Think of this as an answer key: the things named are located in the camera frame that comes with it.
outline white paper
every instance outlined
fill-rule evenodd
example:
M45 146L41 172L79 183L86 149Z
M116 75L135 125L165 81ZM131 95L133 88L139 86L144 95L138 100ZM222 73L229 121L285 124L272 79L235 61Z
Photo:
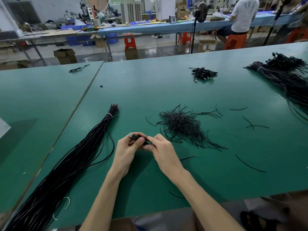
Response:
M216 45L209 45L209 50L215 50L216 49Z
M0 138L1 138L2 136L4 136L4 134L5 134L6 132L8 132L8 130L9 130L10 128L11 128L11 127L10 127L8 124L6 124L6 122L3 121L3 120L0 118Z

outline green tabletop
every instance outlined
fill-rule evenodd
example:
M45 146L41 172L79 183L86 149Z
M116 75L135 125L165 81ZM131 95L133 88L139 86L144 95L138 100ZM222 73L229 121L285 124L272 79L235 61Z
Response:
M210 53L105 63L49 155L31 191L57 161L99 123L111 103L119 104L119 116L111 127L114 140L129 132L154 136L160 128L150 125L158 114L187 105L187 111L215 110L222 118L198 116L211 141L228 150L197 148L187 142L173 143L179 158L196 181L218 202L247 199L308 188L308 126L290 111L283 94L256 72L244 66L272 57L272 52L308 61L308 43L247 48ZM193 79L188 67L217 71L211 81ZM230 109L247 109L232 111ZM248 122L267 128L245 128ZM103 158L111 149L105 146ZM257 169L256 171L244 162ZM51 227L83 222L101 187L113 156L87 172L68 196L71 204L62 209ZM121 181L113 218L129 217L189 206L168 192L180 191L159 170L150 152L138 151L129 173Z
M102 63L0 72L0 117L11 126L0 139L0 212L20 198Z

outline blue tablecloth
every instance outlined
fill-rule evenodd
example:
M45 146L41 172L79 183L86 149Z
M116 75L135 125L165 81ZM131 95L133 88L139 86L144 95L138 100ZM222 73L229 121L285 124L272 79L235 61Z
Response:
M295 20L300 19L300 15L282 15L276 22L276 25L283 25L291 23ZM251 23L251 27L255 26L269 26L273 23L275 19L274 14L259 14L256 16L254 21ZM196 31L204 30L215 30L222 27L231 25L229 19L224 21L205 21L203 23L197 23ZM125 27L112 27L104 28L99 30L97 33L101 36L105 36L111 33L142 33L142 34L154 34L154 33L180 33L180 32L192 32L193 31L193 21L184 21L182 23L160 23L160 24L148 24L148 25L135 25L135 26L125 26Z

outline seated person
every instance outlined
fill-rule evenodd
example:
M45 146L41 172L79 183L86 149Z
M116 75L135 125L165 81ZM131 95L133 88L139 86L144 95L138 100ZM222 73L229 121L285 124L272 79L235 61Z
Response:
M229 18L232 26L226 26L217 31L217 37L222 42L227 41L228 35L243 35L249 31L251 22L256 17L259 0L239 0Z

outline orange stool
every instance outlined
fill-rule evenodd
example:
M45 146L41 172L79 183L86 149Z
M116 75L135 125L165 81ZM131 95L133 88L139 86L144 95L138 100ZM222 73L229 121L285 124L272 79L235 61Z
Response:
M285 44L294 43L296 40L308 39L308 30L304 28L295 28L288 36Z
M192 34L189 33L189 37L187 35L188 35L187 32L183 32L183 35L182 35L182 44L183 45L186 45L187 41L192 42Z
M245 47L247 34L244 35L229 35L224 46L224 50L243 49Z
M124 34L125 36L133 36L133 34L129 33L129 34ZM136 42L135 42L135 38L131 37L131 42L128 41L129 38L124 38L124 43L125 43L125 49L129 49L130 47L133 48L137 48L136 47Z

